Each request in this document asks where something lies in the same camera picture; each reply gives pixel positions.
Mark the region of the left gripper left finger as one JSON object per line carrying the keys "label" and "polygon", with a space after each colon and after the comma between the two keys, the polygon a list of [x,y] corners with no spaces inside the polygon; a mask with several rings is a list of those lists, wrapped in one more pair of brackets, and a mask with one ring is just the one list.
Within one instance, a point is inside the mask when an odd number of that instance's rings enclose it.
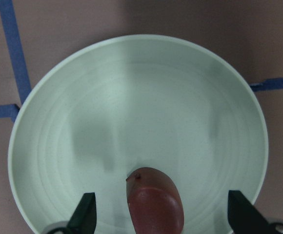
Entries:
{"label": "left gripper left finger", "polygon": [[95,193],[84,193],[72,214],[67,229],[70,234],[93,234],[97,225]]}

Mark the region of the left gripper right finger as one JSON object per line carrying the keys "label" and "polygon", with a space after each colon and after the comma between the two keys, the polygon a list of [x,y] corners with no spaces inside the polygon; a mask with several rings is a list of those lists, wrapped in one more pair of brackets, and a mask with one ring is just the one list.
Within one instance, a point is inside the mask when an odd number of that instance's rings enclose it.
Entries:
{"label": "left gripper right finger", "polygon": [[235,234],[283,234],[282,222],[269,222],[241,191],[228,192],[228,223]]}

